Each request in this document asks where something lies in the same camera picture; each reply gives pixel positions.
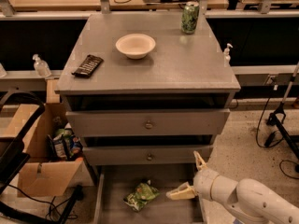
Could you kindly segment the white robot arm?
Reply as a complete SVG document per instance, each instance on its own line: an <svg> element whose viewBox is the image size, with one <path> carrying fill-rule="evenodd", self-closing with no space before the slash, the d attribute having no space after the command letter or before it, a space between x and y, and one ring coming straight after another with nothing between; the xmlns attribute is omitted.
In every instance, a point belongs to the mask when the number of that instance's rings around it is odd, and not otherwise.
<svg viewBox="0 0 299 224"><path fill-rule="evenodd" d="M197 173L192 184L185 182L168 191L168 199L199 197L216 202L243 224L299 224L299 208L263 183L250 178L234 181L208 168L197 151L193 155Z"/></svg>

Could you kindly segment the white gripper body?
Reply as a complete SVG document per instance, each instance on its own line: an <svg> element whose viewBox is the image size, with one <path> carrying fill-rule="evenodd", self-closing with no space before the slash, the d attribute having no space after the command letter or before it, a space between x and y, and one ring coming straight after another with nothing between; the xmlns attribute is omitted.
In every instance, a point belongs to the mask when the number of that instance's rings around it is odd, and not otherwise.
<svg viewBox="0 0 299 224"><path fill-rule="evenodd" d="M204 168L196 173L193 178L193 187L200 198L212 200L211 190L218 176L218 172L209 168Z"/></svg>

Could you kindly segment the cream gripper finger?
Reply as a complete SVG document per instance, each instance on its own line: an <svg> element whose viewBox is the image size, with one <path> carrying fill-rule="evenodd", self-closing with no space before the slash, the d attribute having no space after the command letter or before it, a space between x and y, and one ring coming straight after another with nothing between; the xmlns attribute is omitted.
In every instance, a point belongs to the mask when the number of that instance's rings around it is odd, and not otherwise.
<svg viewBox="0 0 299 224"><path fill-rule="evenodd" d="M200 153L197 151L193 152L194 158L195 158L195 165L198 171L203 170L206 168L206 162L204 159L201 157Z"/></svg>
<svg viewBox="0 0 299 224"><path fill-rule="evenodd" d="M185 182L178 186L176 189L172 189L166 193L166 197L170 200L189 200L197 196L197 193L193 186L188 182Z"/></svg>

